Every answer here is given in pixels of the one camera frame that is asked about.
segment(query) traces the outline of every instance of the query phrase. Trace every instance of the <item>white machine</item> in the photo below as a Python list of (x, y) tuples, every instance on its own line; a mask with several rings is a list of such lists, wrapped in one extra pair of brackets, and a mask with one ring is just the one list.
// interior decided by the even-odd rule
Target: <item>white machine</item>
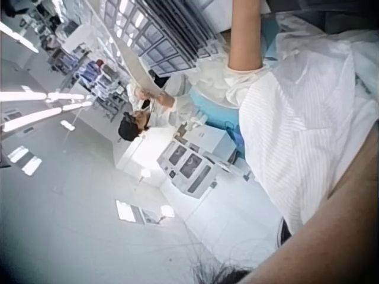
[(235, 150), (236, 145), (225, 130), (204, 125), (178, 140), (173, 138), (159, 156), (158, 164), (182, 193), (200, 198)]

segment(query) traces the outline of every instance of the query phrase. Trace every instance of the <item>ceiling light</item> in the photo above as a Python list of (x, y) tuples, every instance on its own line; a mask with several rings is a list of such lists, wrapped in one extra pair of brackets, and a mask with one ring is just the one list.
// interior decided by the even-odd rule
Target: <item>ceiling light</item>
[(79, 93), (49, 93), (49, 99), (84, 99), (84, 96)]
[(71, 123), (67, 122), (66, 120), (61, 120), (60, 124), (63, 127), (67, 128), (69, 131), (74, 131), (75, 130), (75, 126), (73, 126)]
[(28, 114), (23, 117), (15, 118), (14, 120), (7, 121), (6, 123), (3, 124), (3, 131), (4, 132), (9, 132), (12, 130), (15, 130), (19, 127), (25, 126), (29, 123), (42, 120), (47, 117), (51, 117), (53, 115), (59, 114), (62, 112), (61, 108), (52, 108), (48, 109), (46, 111), (39, 111), (35, 112), (33, 114)]
[(144, 178), (149, 178), (149, 177), (151, 177), (151, 173), (148, 169), (142, 169), (141, 170), (141, 176), (143, 176)]
[(140, 15), (138, 16), (137, 20), (136, 20), (136, 28), (138, 28), (142, 22), (142, 20), (144, 19), (144, 16), (143, 14), (140, 12)]
[(128, 0), (121, 0), (120, 12), (124, 13), (126, 11), (126, 6), (128, 5)]
[(30, 41), (28, 41), (26, 38), (19, 35), (18, 33), (13, 32), (12, 29), (5, 25), (3, 22), (0, 22), (0, 31), (12, 37), (13, 39), (19, 41), (21, 44), (29, 48), (31, 51), (38, 53), (38, 50), (33, 46), (33, 44)]
[(117, 30), (116, 35), (118, 38), (120, 38), (122, 34), (123, 34), (122, 29)]
[(63, 110), (64, 111), (71, 111), (73, 109), (76, 109), (76, 108), (80, 108), (82, 106), (82, 104), (70, 104), (70, 105), (64, 105), (63, 106)]
[(21, 87), (22, 87), (22, 89), (23, 89), (24, 91), (26, 91), (26, 92), (33, 92), (33, 91), (29, 88), (29, 86), (23, 86), (23, 85), (21, 85)]
[(24, 146), (19, 146), (11, 154), (8, 155), (8, 158), (11, 160), (12, 163), (16, 163), (19, 159), (24, 157), (25, 154), (28, 152), (29, 150), (26, 149)]
[(136, 217), (134, 216), (133, 210), (131, 209), (131, 206), (129, 204), (116, 200), (116, 206), (117, 206), (118, 217), (121, 220), (134, 222), (134, 223), (136, 222)]
[(0, 92), (0, 102), (12, 101), (35, 101), (39, 99), (46, 99), (45, 93), (35, 92)]
[(90, 105), (92, 105), (92, 102), (84, 102), (84, 103), (82, 103), (82, 107), (89, 107)]
[(42, 160), (39, 159), (38, 157), (34, 156), (33, 158), (30, 159), (30, 161), (23, 167), (23, 172), (28, 175), (28, 176), (31, 176), (35, 171), (36, 169), (40, 166), (40, 164), (42, 163)]
[(175, 217), (174, 209), (170, 205), (164, 205), (160, 208), (160, 211), (164, 217)]

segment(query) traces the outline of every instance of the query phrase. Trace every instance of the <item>white lab coat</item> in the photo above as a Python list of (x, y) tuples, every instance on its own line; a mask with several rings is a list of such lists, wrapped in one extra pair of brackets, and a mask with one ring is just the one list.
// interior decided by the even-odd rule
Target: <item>white lab coat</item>
[(355, 75), (377, 90), (367, 66), (379, 67), (379, 43), (375, 33), (324, 35), (287, 15), (278, 22), (294, 27), (277, 36), (278, 66), (229, 71), (227, 97), (240, 106), (246, 161), (295, 233), (326, 200), (378, 120), (377, 91), (368, 94)]
[[(136, 85), (131, 83), (127, 85), (127, 93), (132, 109), (141, 109), (143, 101), (140, 100), (135, 92)], [(151, 101), (150, 118), (147, 126), (149, 127), (179, 127), (182, 123), (187, 122), (196, 115), (196, 107), (188, 92), (191, 88), (189, 81), (184, 75), (173, 75), (168, 79), (163, 90), (175, 99), (172, 108), (161, 106), (155, 101)]]

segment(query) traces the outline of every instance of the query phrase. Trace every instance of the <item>hair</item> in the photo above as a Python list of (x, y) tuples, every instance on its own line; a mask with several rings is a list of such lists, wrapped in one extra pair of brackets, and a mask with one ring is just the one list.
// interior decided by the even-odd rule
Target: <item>hair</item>
[(134, 116), (124, 112), (124, 117), (121, 120), (120, 127), (118, 128), (118, 135), (126, 141), (133, 142), (142, 131), (149, 130), (148, 126), (144, 126), (143, 130), (138, 128), (138, 125), (135, 122)]
[(237, 284), (250, 273), (250, 270), (247, 269), (225, 265), (216, 269), (211, 266), (206, 267), (202, 263), (193, 271), (196, 284)]

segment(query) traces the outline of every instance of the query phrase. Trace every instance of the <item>skin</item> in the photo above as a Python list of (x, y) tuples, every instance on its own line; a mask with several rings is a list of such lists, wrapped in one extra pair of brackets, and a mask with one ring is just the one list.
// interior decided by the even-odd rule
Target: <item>skin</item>
[[(143, 100), (150, 99), (167, 108), (172, 108), (175, 102), (175, 99), (171, 97), (169, 94), (167, 94), (166, 92), (162, 92), (158, 96), (153, 96), (150, 92), (146, 90), (137, 89), (136, 95), (140, 99), (143, 99)], [(147, 109), (144, 111), (134, 111), (133, 116), (136, 118), (136, 124), (138, 126), (138, 129), (141, 131), (144, 131), (145, 126), (149, 122), (149, 118), (150, 118), (149, 110)]]
[[(231, 69), (262, 67), (260, 29), (260, 1), (233, 0)], [(241, 284), (356, 283), (362, 279), (377, 255), (377, 146), (375, 124), (330, 198)]]

